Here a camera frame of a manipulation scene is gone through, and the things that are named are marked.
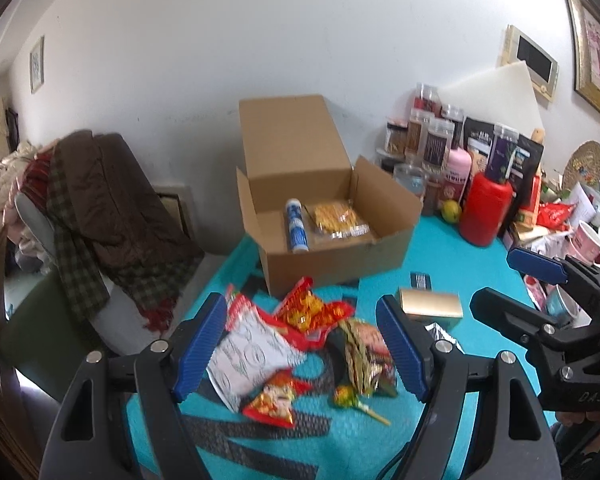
red thermos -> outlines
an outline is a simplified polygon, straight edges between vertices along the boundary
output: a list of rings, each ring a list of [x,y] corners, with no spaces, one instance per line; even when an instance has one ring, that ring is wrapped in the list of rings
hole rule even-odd
[[[493,242],[512,197],[513,188],[509,181],[497,184],[486,178],[484,173],[476,174],[460,219],[462,238],[480,247]]]

round woven mat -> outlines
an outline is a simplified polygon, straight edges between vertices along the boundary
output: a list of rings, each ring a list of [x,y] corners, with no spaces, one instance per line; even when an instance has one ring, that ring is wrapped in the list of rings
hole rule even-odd
[[[562,188],[571,189],[577,182],[592,187],[600,182],[600,144],[595,140],[581,145],[564,167]]]

turquoise tablecloth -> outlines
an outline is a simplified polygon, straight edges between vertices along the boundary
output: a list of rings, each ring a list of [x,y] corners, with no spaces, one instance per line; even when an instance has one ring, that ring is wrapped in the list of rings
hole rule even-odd
[[[507,267],[506,250],[496,241],[476,248],[462,240],[456,229],[437,218],[423,218],[400,269],[369,276],[350,283],[317,289],[324,300],[346,298],[355,304],[356,315],[375,322],[376,301],[393,294],[399,286],[410,286],[410,272],[426,272],[432,288],[459,294],[464,319],[452,330],[465,352],[495,356],[510,349],[522,360],[531,382],[538,390],[533,368],[524,360],[524,350],[499,333],[475,321],[469,310],[472,294],[485,286],[530,304],[520,276]],[[224,292],[229,283],[241,287],[254,301],[271,311],[276,300],[264,289],[258,251],[245,238],[216,273],[192,305],[186,318],[195,315],[210,292]],[[410,439],[422,411],[415,397],[398,381],[398,399],[374,397],[369,405],[391,421],[390,427],[363,413],[341,411],[328,405],[333,391],[332,359],[328,352],[311,354],[296,368],[298,376],[311,378],[314,394],[296,400],[298,424],[295,430],[275,430],[230,413],[217,399],[208,380],[198,392],[180,405],[192,440],[198,446],[213,478],[254,480],[289,478],[298,480],[372,480],[382,466]],[[445,479],[456,480],[462,470],[473,427],[477,394],[466,398],[456,446]],[[137,397],[128,404],[128,418],[138,459],[157,471]],[[553,416],[548,414],[550,422]]]

yellow fruit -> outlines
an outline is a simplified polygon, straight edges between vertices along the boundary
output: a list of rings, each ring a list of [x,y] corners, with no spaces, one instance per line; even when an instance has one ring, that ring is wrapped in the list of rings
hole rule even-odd
[[[455,200],[446,200],[442,203],[442,218],[445,219],[445,222],[449,224],[456,224],[460,219],[460,215],[462,214],[462,208],[460,204]]]

gold box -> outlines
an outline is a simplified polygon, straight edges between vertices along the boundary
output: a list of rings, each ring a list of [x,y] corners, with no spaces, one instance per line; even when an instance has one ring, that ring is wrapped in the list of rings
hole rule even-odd
[[[457,294],[402,286],[395,293],[395,299],[407,317],[414,321],[435,322],[449,330],[462,319],[462,304]]]

